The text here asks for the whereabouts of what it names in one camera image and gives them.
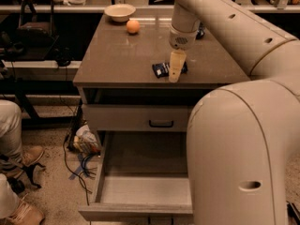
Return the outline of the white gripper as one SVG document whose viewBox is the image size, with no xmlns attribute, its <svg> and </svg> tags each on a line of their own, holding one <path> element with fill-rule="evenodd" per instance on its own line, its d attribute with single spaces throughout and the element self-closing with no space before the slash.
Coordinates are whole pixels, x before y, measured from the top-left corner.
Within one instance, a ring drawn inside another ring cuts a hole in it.
<svg viewBox="0 0 300 225">
<path fill-rule="evenodd" d="M 170 56 L 169 81 L 171 83 L 178 82 L 183 65 L 187 58 L 184 51 L 193 46 L 196 35 L 196 31 L 186 33 L 176 30 L 173 26 L 170 27 L 169 43 L 171 47 L 175 49 L 171 52 Z"/>
</svg>

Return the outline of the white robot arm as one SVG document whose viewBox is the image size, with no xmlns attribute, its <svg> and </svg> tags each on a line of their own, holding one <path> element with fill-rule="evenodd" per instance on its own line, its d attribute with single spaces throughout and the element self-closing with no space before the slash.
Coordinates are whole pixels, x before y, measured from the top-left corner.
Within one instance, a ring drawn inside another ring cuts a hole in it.
<svg viewBox="0 0 300 225">
<path fill-rule="evenodd" d="M 231 0 L 174 0 L 172 36 L 203 22 L 249 77 L 193 108 L 195 225 L 288 225 L 285 170 L 300 146 L 299 40 Z"/>
</svg>

